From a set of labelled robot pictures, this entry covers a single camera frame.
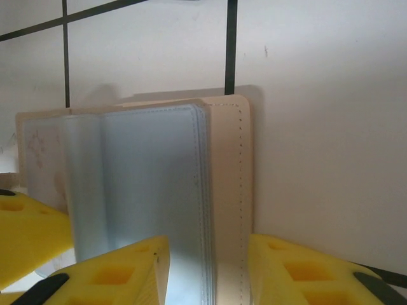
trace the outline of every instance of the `black grout line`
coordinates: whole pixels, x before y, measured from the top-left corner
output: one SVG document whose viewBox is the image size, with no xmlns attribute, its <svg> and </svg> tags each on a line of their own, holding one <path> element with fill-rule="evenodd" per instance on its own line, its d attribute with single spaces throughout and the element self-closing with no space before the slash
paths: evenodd
<svg viewBox="0 0 407 305">
<path fill-rule="evenodd" d="M 62 17 L 44 22 L 42 24 L 33 25 L 32 27 L 26 27 L 25 29 L 15 30 L 14 32 L 0 35 L 0 42 L 32 34 L 42 30 L 51 29 L 52 27 L 57 27 L 58 25 L 62 25 Z"/>
<path fill-rule="evenodd" d="M 224 72 L 224 94 L 235 93 L 237 36 L 237 0 L 228 0 L 228 19 L 226 21 L 226 67 Z"/>
<path fill-rule="evenodd" d="M 78 21 L 81 19 L 85 19 L 88 17 L 100 15 L 103 13 L 107 13 L 108 11 L 114 11 L 117 10 L 118 8 L 124 8 L 129 5 L 145 2 L 147 0 L 116 0 L 113 2 L 109 2 L 106 4 L 102 4 L 99 6 L 96 6 L 94 8 L 89 8 L 84 11 L 79 11 L 77 13 L 73 13 L 67 16 L 68 22 L 74 22 Z"/>
<path fill-rule="evenodd" d="M 401 288 L 407 288 L 407 275 L 400 274 L 400 273 L 395 273 L 392 271 L 387 271 L 375 267 L 370 267 L 367 265 L 363 264 L 358 264 L 360 266 L 366 267 L 370 270 L 372 270 L 374 273 L 376 273 L 378 276 L 382 278 L 383 281 L 388 283 L 389 285 L 401 287 Z"/>
<path fill-rule="evenodd" d="M 100 15 L 103 13 L 107 13 L 108 11 L 114 11 L 117 10 L 119 8 L 124 8 L 126 6 L 130 6 L 133 4 L 137 4 L 137 3 L 141 3 L 141 2 L 145 2 L 147 0 L 116 0 L 110 3 L 106 3 L 106 4 L 102 4 L 99 6 L 96 6 L 94 8 L 90 8 L 88 10 L 84 10 L 84 11 L 79 11 L 77 13 L 73 13 L 70 15 L 66 15 L 66 22 L 74 22 L 77 20 L 81 20 L 84 18 L 88 18 L 88 17 L 92 17 L 92 16 L 96 16 L 96 15 Z M 33 25 L 32 27 L 26 27 L 24 29 L 21 30 L 15 30 L 14 32 L 10 32 L 7 34 L 3 34 L 0 35 L 0 42 L 1 41 L 6 41 L 6 40 L 10 40 L 13 38 L 17 38 L 20 36 L 24 36 L 24 35 L 28 35 L 28 34 L 32 34 L 35 32 L 39 32 L 39 31 L 43 31 L 46 29 L 51 29 L 52 27 L 57 27 L 59 25 L 63 25 L 65 22 L 64 17 L 60 17 L 60 18 L 56 18 L 47 22 L 43 22 L 41 24 L 36 24 Z"/>
<path fill-rule="evenodd" d="M 64 75 L 65 75 L 65 108 L 71 106 L 71 94 L 69 89 L 69 48 L 68 48 L 68 10 L 67 0 L 62 0 L 62 30 L 64 31 Z"/>
</svg>

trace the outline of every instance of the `white tile wall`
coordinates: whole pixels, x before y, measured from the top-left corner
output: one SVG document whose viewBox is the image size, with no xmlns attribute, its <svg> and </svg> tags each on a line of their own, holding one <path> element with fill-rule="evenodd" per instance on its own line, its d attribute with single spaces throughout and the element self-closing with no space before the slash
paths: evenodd
<svg viewBox="0 0 407 305">
<path fill-rule="evenodd" d="M 154 0 L 69 24 L 71 104 L 221 92 L 226 2 Z M 0 34 L 60 17 L 60 3 L 0 0 Z M 397 0 L 239 0 L 256 232 L 407 274 L 405 11 Z M 65 105 L 62 54 L 62 27 L 0 43 L 0 146 L 16 112 Z"/>
<path fill-rule="evenodd" d="M 62 1 L 0 0 L 0 35 L 62 17 Z"/>
<path fill-rule="evenodd" d="M 68 14 L 72 14 L 109 2 L 113 0 L 67 0 L 67 10 Z"/>
<path fill-rule="evenodd" d="M 406 11 L 404 1 L 239 1 L 256 232 L 407 273 Z"/>
<path fill-rule="evenodd" d="M 69 24 L 71 105 L 224 85 L 226 0 L 148 1 Z"/>
<path fill-rule="evenodd" d="M 65 107 L 62 26 L 0 43 L 0 100 L 0 146 L 16 113 Z"/>
</svg>

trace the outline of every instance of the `card holder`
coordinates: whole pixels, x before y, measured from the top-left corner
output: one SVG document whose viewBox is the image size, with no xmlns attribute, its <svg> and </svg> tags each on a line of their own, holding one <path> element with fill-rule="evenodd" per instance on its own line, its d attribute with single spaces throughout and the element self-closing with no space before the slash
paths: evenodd
<svg viewBox="0 0 407 305">
<path fill-rule="evenodd" d="M 26 112 L 16 117 L 19 181 L 29 195 L 53 208 L 66 211 L 65 191 L 60 187 L 62 169 L 59 120 L 67 114 L 104 114 L 181 104 L 201 105 L 210 112 L 210 184 L 215 252 L 215 304 L 251 304 L 247 273 L 247 244 L 252 231 L 252 128 L 248 100 L 240 95 L 189 100 L 145 100 L 115 106 Z M 36 137 L 35 149 L 31 149 Z M 39 151 L 37 139 L 44 142 Z M 38 271 L 48 275 L 72 264 L 66 253 Z"/>
<path fill-rule="evenodd" d="M 214 303 L 207 120 L 193 104 L 60 119 L 77 261 L 164 234 L 166 304 Z"/>
</svg>

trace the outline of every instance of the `stitching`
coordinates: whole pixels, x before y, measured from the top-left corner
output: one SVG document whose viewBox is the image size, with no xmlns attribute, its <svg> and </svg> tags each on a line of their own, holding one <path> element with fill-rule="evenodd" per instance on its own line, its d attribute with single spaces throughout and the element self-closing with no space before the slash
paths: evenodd
<svg viewBox="0 0 407 305">
<path fill-rule="evenodd" d="M 202 165 L 203 169 L 205 172 L 203 173 L 205 175 L 205 178 L 203 179 L 203 183 L 205 184 L 204 188 L 204 193 L 205 193 L 205 202 L 210 203 L 209 205 L 204 206 L 204 215 L 206 217 L 205 223 L 206 227 L 205 229 L 205 234 L 206 240 L 209 240 L 210 242 L 207 245 L 207 251 L 206 251 L 206 256 L 207 256 L 207 267 L 206 267 L 206 274 L 210 276 L 210 278 L 206 279 L 206 291 L 207 291 L 207 304 L 210 305 L 215 305 L 215 291 L 216 291 L 216 281 L 215 279 L 215 274 L 216 274 L 216 267 L 213 267 L 214 265 L 214 247 L 213 247 L 213 242 L 214 242 L 214 227 L 212 226 L 212 219 L 213 219 L 213 209 L 212 209 L 212 189 L 211 189 L 211 184 L 212 184 L 212 179 L 210 178 L 210 152 L 208 150 L 209 147 L 209 138 L 208 138 L 208 124 L 206 121 L 206 116 L 204 113 L 203 109 L 200 109 L 200 116 L 202 120 L 204 121 L 204 128 L 202 128 L 202 133 L 203 133 L 203 141 L 205 141 L 205 149 L 204 149 L 204 154 L 205 157 L 202 158 L 204 160 L 204 164 Z"/>
<path fill-rule="evenodd" d="M 190 114 L 191 114 L 191 121 L 192 121 L 192 126 L 193 126 L 193 142 L 194 142 L 194 153 L 195 153 L 195 174 L 194 178 L 195 180 L 198 180 L 198 149 L 197 149 L 197 122 L 194 119 L 193 111 L 190 109 Z M 202 204 L 200 204 L 199 200 L 199 192 L 197 192 L 197 202 L 198 202 L 198 207 L 199 207 L 199 228 L 200 228 L 200 234 L 199 234 L 199 239 L 200 239 L 200 246 L 201 246 L 201 256 L 202 260 L 204 263 L 202 264 L 202 270 L 201 270 L 201 297 L 203 297 L 204 294 L 204 273 L 205 273 L 205 252 L 204 252 L 204 241 L 202 240 L 202 235 L 203 235 L 203 227 L 202 227 L 202 217 L 204 216 L 202 212 Z"/>
<path fill-rule="evenodd" d="M 200 142 L 205 142 L 205 147 L 201 147 L 200 151 L 202 151 L 202 148 L 204 148 L 203 150 L 203 155 L 201 155 L 201 168 L 202 168 L 202 172 L 201 177 L 203 177 L 203 179 L 201 179 L 201 181 L 203 182 L 203 189 L 202 189 L 202 195 L 203 195 L 203 205 L 202 205 L 202 215 L 203 215 L 203 240 L 208 241 L 205 245 L 205 252 L 203 253 L 205 256 L 204 259 L 204 266 L 203 266 L 203 275 L 206 275 L 206 278 L 204 279 L 204 286 L 202 286 L 203 288 L 205 288 L 205 300 L 204 300 L 204 304 L 208 304 L 208 305 L 213 305 L 214 302 L 214 294 L 213 294 L 213 278 L 214 278 L 214 268 L 212 267 L 212 226 L 211 226 L 211 217 L 210 217 L 210 212 L 211 210 L 211 206 L 212 206 L 212 202 L 209 198 L 209 189 L 210 187 L 208 186 L 208 181 L 209 181 L 209 176 L 208 176 L 208 163 L 206 162 L 206 160 L 209 159 L 209 153 L 208 153 L 208 146 L 207 146 L 207 125 L 206 125 L 206 117 L 204 114 L 203 109 L 198 108 L 197 109 L 197 114 L 200 116 L 202 121 L 205 121 L 205 123 L 203 123 L 204 126 L 201 126 L 200 122 L 198 121 L 198 127 L 199 129 L 201 129 L 201 133 L 203 135 L 202 139 L 200 139 Z"/>
<path fill-rule="evenodd" d="M 158 108 L 154 110 L 129 110 L 129 111 L 116 111 L 116 112 L 105 112 L 105 113 L 79 113 L 79 114 L 68 114 L 67 116 L 62 116 L 64 117 L 65 120 L 68 119 L 81 119 L 81 118 L 86 118 L 88 119 L 89 116 L 96 116 L 96 117 L 110 117 L 110 116 L 126 116 L 126 115 L 134 115 L 134 114 L 147 114 L 147 113 L 155 113 L 155 112 L 181 112 L 188 110 L 190 111 L 190 107 L 173 107 L 173 108 Z"/>
<path fill-rule="evenodd" d="M 243 128 L 242 128 L 242 110 L 238 104 L 208 104 L 210 106 L 230 106 L 236 107 L 239 111 L 239 209 L 240 209 L 240 305 L 243 304 L 243 268 L 244 268 L 244 251 L 243 251 Z"/>
</svg>

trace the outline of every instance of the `yellow foam block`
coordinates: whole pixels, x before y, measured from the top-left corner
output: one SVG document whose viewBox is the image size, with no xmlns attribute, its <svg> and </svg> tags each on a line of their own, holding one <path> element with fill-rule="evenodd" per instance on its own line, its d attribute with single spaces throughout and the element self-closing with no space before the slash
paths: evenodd
<svg viewBox="0 0 407 305">
<path fill-rule="evenodd" d="M 73 246 L 67 215 L 0 190 L 0 289 Z"/>
<path fill-rule="evenodd" d="M 362 266 L 271 236 L 250 237 L 255 305 L 383 305 L 354 272 L 380 278 Z"/>
<path fill-rule="evenodd" d="M 45 305 L 164 305 L 169 266 L 166 237 L 140 241 L 54 273 L 69 280 Z"/>
<path fill-rule="evenodd" d="M 23 292 L 11 292 L 9 294 L 0 294 L 0 305 L 10 305 L 17 300 Z"/>
</svg>

